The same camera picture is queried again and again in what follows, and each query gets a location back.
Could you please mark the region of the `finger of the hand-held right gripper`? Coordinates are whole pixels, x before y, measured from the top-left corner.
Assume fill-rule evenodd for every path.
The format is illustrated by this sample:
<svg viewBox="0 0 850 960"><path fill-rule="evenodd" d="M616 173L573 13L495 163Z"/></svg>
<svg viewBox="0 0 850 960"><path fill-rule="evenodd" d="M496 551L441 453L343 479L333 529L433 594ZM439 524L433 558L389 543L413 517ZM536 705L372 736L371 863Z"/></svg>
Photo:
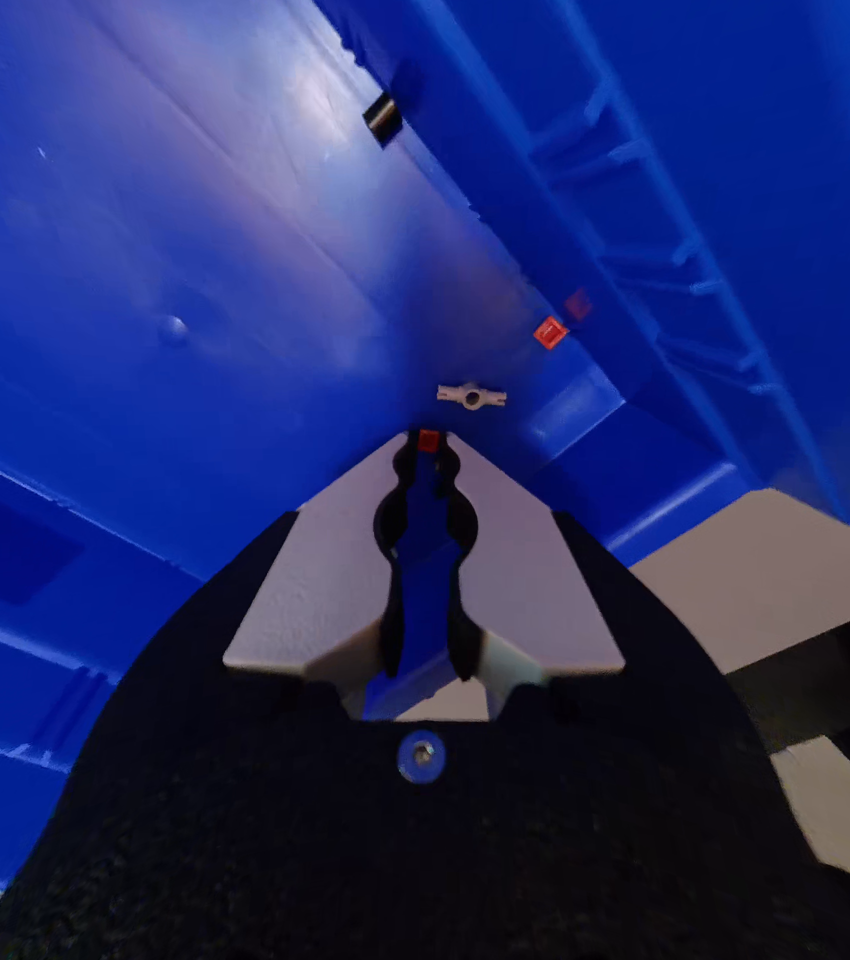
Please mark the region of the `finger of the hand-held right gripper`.
<svg viewBox="0 0 850 960"><path fill-rule="evenodd" d="M817 859L850 873L850 760L819 736L774 752L770 761Z"/></svg>
<svg viewBox="0 0 850 960"><path fill-rule="evenodd" d="M756 490L631 571L723 674L850 622L850 525Z"/></svg>

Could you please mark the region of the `light grey connector piece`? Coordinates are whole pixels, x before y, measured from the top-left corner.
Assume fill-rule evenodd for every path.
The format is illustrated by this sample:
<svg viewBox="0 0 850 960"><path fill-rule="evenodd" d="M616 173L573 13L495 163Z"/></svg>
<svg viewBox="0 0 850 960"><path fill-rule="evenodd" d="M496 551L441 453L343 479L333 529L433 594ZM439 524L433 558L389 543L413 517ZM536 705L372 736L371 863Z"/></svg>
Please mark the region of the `light grey connector piece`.
<svg viewBox="0 0 850 960"><path fill-rule="evenodd" d="M461 386L438 385L435 396L440 402L452 402L470 411L504 407L508 398L503 391L489 390L473 382Z"/></svg>

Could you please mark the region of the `small black cylinder piece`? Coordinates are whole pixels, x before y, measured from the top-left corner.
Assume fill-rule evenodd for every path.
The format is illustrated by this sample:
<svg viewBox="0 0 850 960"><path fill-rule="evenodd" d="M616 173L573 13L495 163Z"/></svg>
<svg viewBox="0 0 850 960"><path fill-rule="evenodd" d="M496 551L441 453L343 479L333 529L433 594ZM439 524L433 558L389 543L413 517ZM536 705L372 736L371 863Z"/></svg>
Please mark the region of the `small black cylinder piece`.
<svg viewBox="0 0 850 960"><path fill-rule="evenodd" d="M364 126L376 144L385 149L404 128L404 119L395 98L388 90L379 96L361 114Z"/></svg>

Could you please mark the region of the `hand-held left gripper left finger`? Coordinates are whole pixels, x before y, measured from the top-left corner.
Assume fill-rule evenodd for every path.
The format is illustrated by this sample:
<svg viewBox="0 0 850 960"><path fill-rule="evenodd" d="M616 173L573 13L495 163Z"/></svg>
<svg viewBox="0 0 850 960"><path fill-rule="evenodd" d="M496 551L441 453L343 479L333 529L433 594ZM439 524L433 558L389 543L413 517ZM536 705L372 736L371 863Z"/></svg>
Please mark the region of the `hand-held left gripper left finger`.
<svg viewBox="0 0 850 960"><path fill-rule="evenodd" d="M351 719L400 661L402 575L418 433L404 431L306 501L226 648L230 671L328 683Z"/></svg>

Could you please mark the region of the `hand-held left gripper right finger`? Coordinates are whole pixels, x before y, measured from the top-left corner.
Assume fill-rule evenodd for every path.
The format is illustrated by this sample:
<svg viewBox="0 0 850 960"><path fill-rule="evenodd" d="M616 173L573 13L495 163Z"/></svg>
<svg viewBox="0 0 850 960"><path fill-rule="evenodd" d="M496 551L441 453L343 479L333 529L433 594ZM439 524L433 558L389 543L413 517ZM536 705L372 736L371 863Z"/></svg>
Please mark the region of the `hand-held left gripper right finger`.
<svg viewBox="0 0 850 960"><path fill-rule="evenodd" d="M436 454L450 576L447 649L495 719L520 686L619 675L625 658L553 511L453 433Z"/></svg>

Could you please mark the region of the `blue bin with tag sticker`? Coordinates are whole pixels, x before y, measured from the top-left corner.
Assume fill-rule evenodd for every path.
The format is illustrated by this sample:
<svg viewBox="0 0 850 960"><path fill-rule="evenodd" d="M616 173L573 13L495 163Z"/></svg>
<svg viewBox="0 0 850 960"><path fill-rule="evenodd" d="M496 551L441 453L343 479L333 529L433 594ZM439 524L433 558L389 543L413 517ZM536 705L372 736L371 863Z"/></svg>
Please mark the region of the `blue bin with tag sticker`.
<svg viewBox="0 0 850 960"><path fill-rule="evenodd" d="M0 890L171 613L410 426L629 567L850 525L850 2L0 2Z"/></svg>

